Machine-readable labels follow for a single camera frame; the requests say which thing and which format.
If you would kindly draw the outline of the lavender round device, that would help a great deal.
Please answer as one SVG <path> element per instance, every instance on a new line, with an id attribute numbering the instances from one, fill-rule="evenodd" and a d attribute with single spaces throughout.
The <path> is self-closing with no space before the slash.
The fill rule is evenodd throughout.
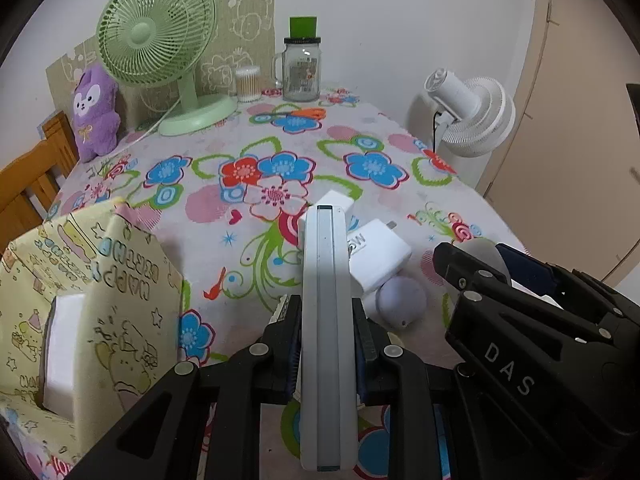
<path id="1" fill-rule="evenodd" d="M 420 320 L 426 310 L 426 296 L 418 281 L 396 275 L 376 293 L 376 308 L 383 322 L 394 330 L 404 330 Z"/>

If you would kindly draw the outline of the white power bank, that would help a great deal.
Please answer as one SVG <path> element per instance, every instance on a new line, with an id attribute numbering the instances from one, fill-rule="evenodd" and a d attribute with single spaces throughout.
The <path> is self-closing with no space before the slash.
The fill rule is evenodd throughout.
<path id="1" fill-rule="evenodd" d="M 356 351 L 345 214 L 316 205 L 304 236 L 300 462 L 349 470 L 358 444 Z"/>

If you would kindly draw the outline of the white 45W charger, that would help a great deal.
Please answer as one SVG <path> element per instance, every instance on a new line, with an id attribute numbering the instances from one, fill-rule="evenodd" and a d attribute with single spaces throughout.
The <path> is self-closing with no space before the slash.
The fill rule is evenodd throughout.
<path id="1" fill-rule="evenodd" d="M 347 235 L 352 294 L 362 298 L 380 288 L 408 262 L 412 249 L 381 220 Z"/>

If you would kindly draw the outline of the white cube charger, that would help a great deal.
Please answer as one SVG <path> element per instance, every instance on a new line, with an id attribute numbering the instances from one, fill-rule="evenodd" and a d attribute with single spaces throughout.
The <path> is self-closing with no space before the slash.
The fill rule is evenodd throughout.
<path id="1" fill-rule="evenodd" d="M 332 206 L 332 207 L 337 207 L 338 209 L 341 209 L 344 212 L 346 219 L 350 218 L 350 213 L 352 212 L 352 206 L 354 206 L 354 203 L 355 203 L 355 200 L 353 198 L 350 198 L 335 190 L 329 190 L 329 192 L 326 192 L 326 194 L 324 194 L 320 198 L 320 200 L 316 201 L 316 205 L 326 205 L 326 206 Z M 298 227 L 297 247 L 299 249 L 304 248 L 304 236 L 305 236 L 308 211 L 309 209 L 307 209 L 297 220 L 297 227 Z"/>

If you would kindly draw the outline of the yellow cartoon fabric storage box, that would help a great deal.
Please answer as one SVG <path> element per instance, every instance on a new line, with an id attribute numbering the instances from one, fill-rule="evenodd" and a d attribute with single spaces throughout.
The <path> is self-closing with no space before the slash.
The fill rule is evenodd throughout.
<path id="1" fill-rule="evenodd" d="M 1 415 L 66 474 L 177 361 L 182 277 L 126 200 L 43 222 L 1 259 Z"/>

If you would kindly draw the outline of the white clip fan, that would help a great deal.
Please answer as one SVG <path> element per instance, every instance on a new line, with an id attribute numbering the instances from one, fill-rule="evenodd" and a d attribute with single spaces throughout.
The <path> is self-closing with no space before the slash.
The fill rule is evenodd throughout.
<path id="1" fill-rule="evenodd" d="M 438 105 L 434 117 L 433 148 L 477 158 L 495 151 L 511 133 L 514 102 L 498 80 L 461 80 L 452 70 L 438 68 L 424 82 L 427 96 Z"/>

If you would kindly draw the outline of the floral tablecloth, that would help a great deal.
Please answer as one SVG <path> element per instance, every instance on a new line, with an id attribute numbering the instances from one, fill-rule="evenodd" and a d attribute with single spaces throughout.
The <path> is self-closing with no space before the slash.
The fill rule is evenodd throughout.
<path id="1" fill-rule="evenodd" d="M 187 136 L 131 133 L 105 162 L 74 168 L 43 222 L 126 200 L 182 277 L 177 361 L 214 365 L 260 335 L 283 295 L 299 292 L 297 220 L 329 190 L 355 200 L 349 234 L 378 219 L 410 245 L 404 272 L 423 288 L 426 310 L 409 346 L 454 364 L 444 339 L 454 300 L 434 271 L 435 247 L 518 239 L 428 143 L 345 89 L 309 105 L 266 96 Z M 39 469 L 1 420 L 30 474 L 68 474 Z"/>

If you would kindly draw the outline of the glass mason jar mug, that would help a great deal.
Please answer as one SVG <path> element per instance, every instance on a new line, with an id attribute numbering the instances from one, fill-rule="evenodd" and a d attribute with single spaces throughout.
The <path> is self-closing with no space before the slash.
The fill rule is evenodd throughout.
<path id="1" fill-rule="evenodd" d="M 321 38 L 315 16 L 291 16 L 284 50 L 272 58 L 271 78 L 283 99 L 311 102 L 320 96 Z"/>

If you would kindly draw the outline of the wooden chair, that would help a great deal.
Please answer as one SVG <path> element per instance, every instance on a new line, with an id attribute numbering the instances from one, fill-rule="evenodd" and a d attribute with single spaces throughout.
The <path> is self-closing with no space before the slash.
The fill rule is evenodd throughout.
<path id="1" fill-rule="evenodd" d="M 68 177 L 79 156 L 73 130 L 64 112 L 56 112 L 43 124 L 44 139 L 32 150 L 1 170 L 1 251 L 9 242 L 39 226 L 42 218 L 28 197 L 35 195 L 49 211 L 60 186 L 54 180 L 58 168 Z"/>

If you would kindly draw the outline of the cotton swab container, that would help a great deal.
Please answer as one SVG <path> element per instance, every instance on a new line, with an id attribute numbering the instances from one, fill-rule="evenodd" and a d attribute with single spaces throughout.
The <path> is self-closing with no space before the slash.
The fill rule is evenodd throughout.
<path id="1" fill-rule="evenodd" d="M 247 65 L 234 70 L 235 93 L 239 102 L 255 102 L 262 96 L 262 70 Z"/>

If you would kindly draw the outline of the purple plush toy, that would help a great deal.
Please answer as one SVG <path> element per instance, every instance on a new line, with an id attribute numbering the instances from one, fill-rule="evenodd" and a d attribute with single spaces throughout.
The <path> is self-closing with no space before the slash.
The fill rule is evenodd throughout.
<path id="1" fill-rule="evenodd" d="M 79 160 L 90 162 L 116 148 L 120 117 L 117 82 L 100 62 L 91 64 L 74 90 L 73 130 Z"/>

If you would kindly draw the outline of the beige cartoon board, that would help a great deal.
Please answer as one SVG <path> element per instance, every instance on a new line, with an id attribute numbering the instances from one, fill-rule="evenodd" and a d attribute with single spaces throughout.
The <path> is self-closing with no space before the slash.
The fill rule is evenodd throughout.
<path id="1" fill-rule="evenodd" d="M 216 0 L 218 20 L 212 41 L 195 65 L 195 87 L 200 96 L 230 93 L 234 71 L 256 65 L 270 73 L 276 50 L 273 28 L 274 0 Z M 86 68 L 96 62 L 96 38 L 90 37 L 46 69 L 54 108 L 73 115 L 73 93 Z M 178 100 L 178 86 L 136 88 L 118 86 L 116 112 L 122 130 L 137 128 L 159 118 Z"/>

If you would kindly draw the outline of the green desk fan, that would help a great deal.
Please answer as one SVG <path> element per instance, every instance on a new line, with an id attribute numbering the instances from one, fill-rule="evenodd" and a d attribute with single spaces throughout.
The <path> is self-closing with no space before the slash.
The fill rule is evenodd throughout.
<path id="1" fill-rule="evenodd" d="M 217 27 L 216 0 L 110 0 L 96 25 L 96 46 L 107 73 L 139 88 L 173 82 L 178 101 L 157 123 L 161 136 L 183 136 L 229 118 L 238 102 L 223 93 L 196 92 L 196 64 Z"/>

